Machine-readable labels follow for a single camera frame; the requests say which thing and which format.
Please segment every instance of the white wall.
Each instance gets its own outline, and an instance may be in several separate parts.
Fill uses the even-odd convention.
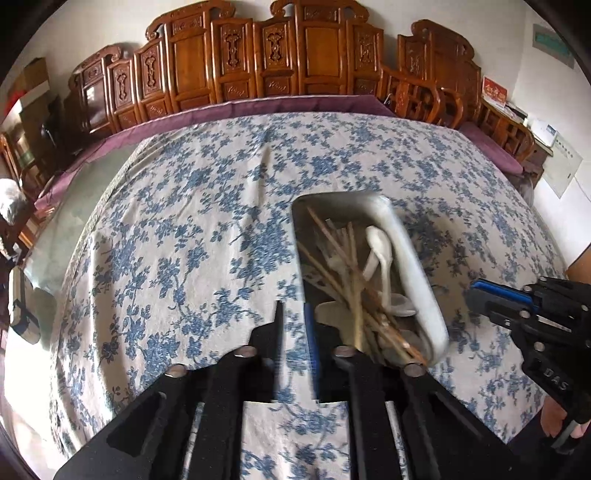
[[[162,13],[191,0],[68,0],[37,31],[0,86],[0,106],[18,74],[35,57],[46,57],[52,89],[65,96],[74,67],[111,43],[145,43],[144,31]],[[370,22],[385,30],[386,63],[395,66],[396,36],[410,35],[415,20],[429,18],[464,35],[483,72],[512,92],[521,61],[523,0],[361,0]],[[265,20],[271,0],[235,2],[236,16]]]
[[[575,179],[558,198],[542,179],[534,207],[570,265],[591,242],[591,85],[578,65],[574,70],[532,47],[532,26],[549,25],[530,7],[525,18],[521,68],[512,100],[549,122],[583,157]]]

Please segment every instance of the wooden furniture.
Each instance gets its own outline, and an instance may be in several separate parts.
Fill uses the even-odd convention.
[[[540,178],[542,178],[542,174],[544,173],[544,162],[546,161],[546,158],[548,158],[548,156],[554,156],[552,149],[546,147],[546,145],[544,145],[534,136],[534,149],[527,159],[532,165],[535,165],[538,169],[538,173],[536,175],[531,176],[531,181],[534,187],[538,184]]]
[[[156,18],[135,52],[108,46],[81,62],[64,102],[77,132],[105,137],[229,100],[376,94],[383,31],[354,0],[277,0],[262,22],[234,12],[224,0],[187,5]]]
[[[4,133],[0,133],[0,161],[7,167],[10,177],[18,183],[22,192],[33,201],[37,200],[51,180],[51,176],[35,160],[26,167],[21,167],[12,144]]]
[[[440,120],[441,97],[434,82],[421,80],[382,65],[378,98],[401,118],[428,124]]]
[[[473,61],[470,42],[430,20],[413,23],[411,31],[411,36],[398,36],[398,68],[442,87],[445,114],[461,117],[458,124],[464,119],[473,121],[517,161],[526,160],[534,149],[533,135],[482,99],[480,67]],[[463,116],[454,111],[457,99],[452,99],[453,93],[463,99]]]
[[[472,121],[519,163],[527,160],[534,151],[534,136],[530,130],[483,99]]]
[[[39,212],[35,209],[34,205],[37,198],[51,185],[51,182],[48,182],[45,185],[40,183],[37,184],[40,190],[35,189],[34,191],[31,191],[27,188],[29,183],[25,182],[25,179],[27,179],[27,173],[34,168],[34,165],[31,163],[25,168],[20,168],[14,150],[5,134],[0,134],[0,160],[3,160],[6,163],[12,179],[18,183],[21,191],[25,194],[25,197],[27,197],[28,200],[26,208],[18,213],[14,225],[10,225],[0,216],[0,250],[3,250],[9,257],[11,257],[15,254],[14,245],[17,244],[21,249],[21,260],[32,247],[36,237],[35,232],[31,231],[27,226],[27,223],[29,221],[32,222],[33,227],[38,229],[49,216],[51,211],[53,211],[53,207],[51,207],[48,210]],[[39,179],[38,176],[33,176],[33,178],[36,180]]]

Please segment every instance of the purple cushion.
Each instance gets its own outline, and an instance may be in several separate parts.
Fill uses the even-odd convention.
[[[460,132],[468,137],[496,167],[503,173],[512,173],[513,175],[521,175],[523,167],[521,164],[511,157],[511,155],[503,150],[491,137],[478,128],[472,122],[465,122],[460,127]]]
[[[76,161],[55,181],[47,194],[35,202],[35,207],[42,210],[50,205],[57,206],[82,165],[98,160],[116,148],[189,125],[239,116],[284,112],[344,112],[394,116],[390,109],[373,95],[303,95],[237,100],[176,113],[123,130],[91,145],[78,155]]]

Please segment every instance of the chopsticks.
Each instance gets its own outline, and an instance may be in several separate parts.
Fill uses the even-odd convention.
[[[421,365],[427,365],[427,361],[425,357],[423,357],[423,354],[404,339],[398,328],[395,326],[395,322],[391,315],[382,309],[378,293],[363,277],[357,262],[353,225],[349,222],[347,229],[343,229],[344,232],[342,232],[341,235],[338,235],[336,229],[332,228],[335,234],[344,240],[343,245],[341,245],[331,233],[331,229],[318,217],[314,209],[307,206],[307,210],[312,220],[314,220],[314,223],[335,250],[335,253],[337,253],[352,273],[351,288],[341,286],[324,265],[315,259],[300,241],[297,241],[298,249],[304,254],[312,266],[324,277],[326,282],[337,292],[342,301],[348,305],[349,310],[352,312],[355,321],[355,348],[361,349],[363,344],[363,329],[364,325],[367,325],[370,330],[377,332],[386,343],[396,350],[403,362],[414,362]],[[365,302],[362,297],[363,291],[366,293]]]

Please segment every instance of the ceramic spoon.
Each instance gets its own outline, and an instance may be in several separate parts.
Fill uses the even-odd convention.
[[[388,235],[376,226],[369,226],[365,229],[369,247],[375,256],[378,257],[380,270],[382,272],[382,308],[389,312],[392,307],[390,289],[390,266],[392,265],[392,245]]]
[[[371,252],[369,253],[367,263],[365,264],[365,268],[363,269],[363,277],[365,278],[366,281],[369,281],[374,276],[374,272],[378,266],[378,263],[381,262],[381,260],[379,260],[378,255],[373,247],[373,245],[375,245],[377,243],[377,244],[379,244],[378,249],[380,251],[383,250],[386,252],[385,260],[387,260],[388,254],[390,257],[389,264],[384,267],[384,264],[382,263],[382,267],[381,267],[382,283],[384,282],[384,270],[385,270],[385,268],[387,268],[387,270],[385,270],[387,280],[388,280],[387,286],[388,286],[388,288],[390,288],[389,287],[389,279],[390,279],[389,272],[390,272],[390,265],[392,264],[392,260],[391,260],[392,249],[391,249],[391,244],[390,244],[390,240],[388,238],[388,235],[386,235],[386,233],[383,230],[380,230],[379,228],[374,227],[374,226],[367,227],[367,229],[365,230],[365,233],[366,233],[366,237],[368,239],[368,244],[371,247]],[[382,307],[384,309],[386,309],[386,307],[384,306],[384,296],[386,295],[385,292],[387,292],[387,291],[388,290],[384,290],[384,285],[382,285]],[[400,293],[391,293],[390,294],[389,309],[387,309],[386,311],[388,313],[391,313],[392,315],[396,315],[396,317],[410,317],[412,315],[417,314],[417,309],[414,307],[413,303],[406,296],[404,296]]]

